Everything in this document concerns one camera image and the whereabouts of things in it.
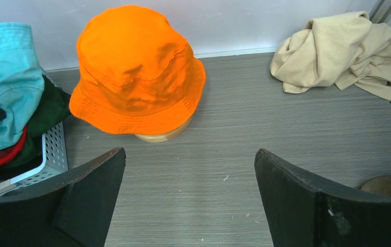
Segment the cyan bucket hat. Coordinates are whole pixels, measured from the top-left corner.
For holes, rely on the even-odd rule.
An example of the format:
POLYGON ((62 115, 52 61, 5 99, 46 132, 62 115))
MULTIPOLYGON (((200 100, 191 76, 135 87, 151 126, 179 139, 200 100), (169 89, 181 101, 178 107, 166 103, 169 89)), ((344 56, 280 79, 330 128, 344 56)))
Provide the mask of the cyan bucket hat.
POLYGON ((29 25, 0 23, 0 150, 13 146, 37 109, 44 79, 29 25))

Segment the orange bucket hat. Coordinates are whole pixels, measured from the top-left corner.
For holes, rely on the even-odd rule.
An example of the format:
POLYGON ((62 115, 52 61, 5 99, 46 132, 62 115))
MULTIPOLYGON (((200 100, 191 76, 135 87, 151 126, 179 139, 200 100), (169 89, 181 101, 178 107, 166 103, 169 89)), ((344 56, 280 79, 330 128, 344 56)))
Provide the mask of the orange bucket hat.
POLYGON ((80 79, 69 109, 110 134, 158 135, 195 113, 205 68, 152 9, 126 5, 92 18, 76 44, 80 79))

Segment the wooden hat stand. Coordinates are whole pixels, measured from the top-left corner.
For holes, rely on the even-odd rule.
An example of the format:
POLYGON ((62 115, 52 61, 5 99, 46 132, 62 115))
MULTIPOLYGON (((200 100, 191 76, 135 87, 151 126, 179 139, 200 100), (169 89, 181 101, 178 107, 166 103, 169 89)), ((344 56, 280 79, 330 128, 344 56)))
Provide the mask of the wooden hat stand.
POLYGON ((172 131, 169 131, 169 132, 166 132, 166 133, 162 133, 162 134, 158 134, 158 135, 135 134, 135 136, 138 139, 143 140, 143 141, 148 142, 148 143, 162 143, 162 142, 166 142, 168 140, 174 139, 175 137, 181 135, 187 129, 189 124, 191 123, 192 117, 193 116, 189 117, 186 120, 185 123, 183 123, 181 126, 179 126, 178 128, 176 128, 176 129, 174 129, 172 131))

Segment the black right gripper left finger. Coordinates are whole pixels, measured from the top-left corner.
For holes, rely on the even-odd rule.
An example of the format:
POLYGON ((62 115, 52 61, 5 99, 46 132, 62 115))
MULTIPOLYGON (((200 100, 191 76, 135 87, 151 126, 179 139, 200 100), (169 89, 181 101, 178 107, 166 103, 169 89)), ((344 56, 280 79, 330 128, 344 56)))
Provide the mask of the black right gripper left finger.
POLYGON ((0 246, 104 246, 125 161, 114 148, 0 196, 0 246))

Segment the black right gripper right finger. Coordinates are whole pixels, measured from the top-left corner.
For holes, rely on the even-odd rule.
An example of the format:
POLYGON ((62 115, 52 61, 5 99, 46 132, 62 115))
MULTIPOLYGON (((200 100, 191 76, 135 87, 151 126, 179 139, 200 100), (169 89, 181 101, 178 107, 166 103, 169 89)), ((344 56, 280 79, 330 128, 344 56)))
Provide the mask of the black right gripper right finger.
POLYGON ((260 149, 254 168, 274 246, 391 246, 391 197, 260 149))

